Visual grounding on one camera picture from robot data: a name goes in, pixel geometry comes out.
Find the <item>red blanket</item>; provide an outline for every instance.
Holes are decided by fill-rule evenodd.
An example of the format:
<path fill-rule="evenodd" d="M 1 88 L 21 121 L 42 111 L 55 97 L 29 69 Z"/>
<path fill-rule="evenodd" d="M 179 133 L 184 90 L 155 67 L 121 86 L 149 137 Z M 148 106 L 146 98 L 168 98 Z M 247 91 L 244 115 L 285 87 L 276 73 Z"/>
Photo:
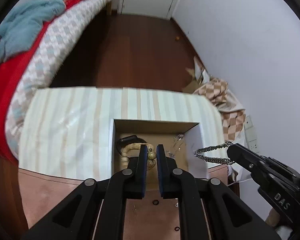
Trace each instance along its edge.
<path fill-rule="evenodd" d="M 66 10 L 81 1 L 82 0 L 65 0 Z M 0 65 L 0 156 L 8 159 L 15 165 L 18 165 L 18 160 L 12 155 L 5 137 L 6 115 L 19 80 L 37 50 L 50 23 L 51 22 L 45 22 L 43 24 L 42 30 L 29 51 L 23 52 Z"/>

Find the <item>screw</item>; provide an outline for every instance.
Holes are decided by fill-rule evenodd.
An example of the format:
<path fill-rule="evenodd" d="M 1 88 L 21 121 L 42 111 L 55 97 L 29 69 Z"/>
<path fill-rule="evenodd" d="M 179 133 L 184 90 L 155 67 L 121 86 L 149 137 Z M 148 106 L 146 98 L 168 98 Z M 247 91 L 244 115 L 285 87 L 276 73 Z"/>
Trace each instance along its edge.
<path fill-rule="evenodd" d="M 94 179 L 86 179 L 86 180 L 84 181 L 84 184 L 85 184 L 86 186 L 92 186 L 92 185 L 94 185 Z"/>
<path fill-rule="evenodd" d="M 183 171 L 182 171 L 182 169 L 176 168 L 176 169 L 174 169 L 172 172 L 173 172 L 173 174 L 175 174 L 175 175 L 181 175 Z"/>
<path fill-rule="evenodd" d="M 210 180 L 210 182 L 212 185 L 215 185 L 215 186 L 220 185 L 220 179 L 218 179 L 218 178 L 212 178 Z"/>
<path fill-rule="evenodd" d="M 130 170 L 130 169 L 124 169 L 122 171 L 122 173 L 123 173 L 123 175 L 131 175 L 132 174 L 132 170 Z"/>

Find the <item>silver chain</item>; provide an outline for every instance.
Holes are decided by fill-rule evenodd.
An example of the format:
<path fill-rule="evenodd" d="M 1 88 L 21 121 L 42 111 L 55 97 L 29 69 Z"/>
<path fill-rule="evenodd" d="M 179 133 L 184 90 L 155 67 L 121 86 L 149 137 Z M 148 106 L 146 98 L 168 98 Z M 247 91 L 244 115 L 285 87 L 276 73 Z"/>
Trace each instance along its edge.
<path fill-rule="evenodd" d="M 202 153 L 210 152 L 210 151 L 217 150 L 217 149 L 226 148 L 226 147 L 229 147 L 231 145 L 233 145 L 232 142 L 226 141 L 223 144 L 219 144 L 219 145 L 215 145 L 215 146 L 208 146 L 208 147 L 205 147 L 205 148 L 200 148 L 200 149 L 197 149 L 194 152 L 194 156 L 201 159 L 201 160 L 204 160 L 208 163 L 218 163 L 218 164 L 232 165 L 232 164 L 235 163 L 235 161 L 230 160 L 228 158 L 216 158 L 216 157 L 209 157 L 209 156 L 201 155 Z"/>

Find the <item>bed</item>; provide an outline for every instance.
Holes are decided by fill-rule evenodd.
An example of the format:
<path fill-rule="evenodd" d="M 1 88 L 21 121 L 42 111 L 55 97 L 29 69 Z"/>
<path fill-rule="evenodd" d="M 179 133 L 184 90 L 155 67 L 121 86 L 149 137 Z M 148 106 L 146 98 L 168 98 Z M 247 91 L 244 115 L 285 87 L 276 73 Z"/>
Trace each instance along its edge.
<path fill-rule="evenodd" d="M 14 164 L 18 163 L 23 121 L 35 91 L 50 85 L 85 27 L 111 2 L 63 1 L 64 12 L 43 22 L 31 47 L 0 64 L 0 156 Z"/>

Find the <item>white wall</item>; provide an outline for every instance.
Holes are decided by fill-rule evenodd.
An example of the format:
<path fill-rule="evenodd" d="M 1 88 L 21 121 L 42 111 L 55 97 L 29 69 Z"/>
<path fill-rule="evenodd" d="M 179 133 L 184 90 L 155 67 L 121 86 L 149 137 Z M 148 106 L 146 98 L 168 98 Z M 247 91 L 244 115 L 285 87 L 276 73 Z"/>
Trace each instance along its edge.
<path fill-rule="evenodd" d="M 300 21 L 290 7 L 283 0 L 179 0 L 173 18 L 252 116 L 262 155 L 300 172 Z M 269 205 L 256 184 L 240 187 L 265 218 Z"/>

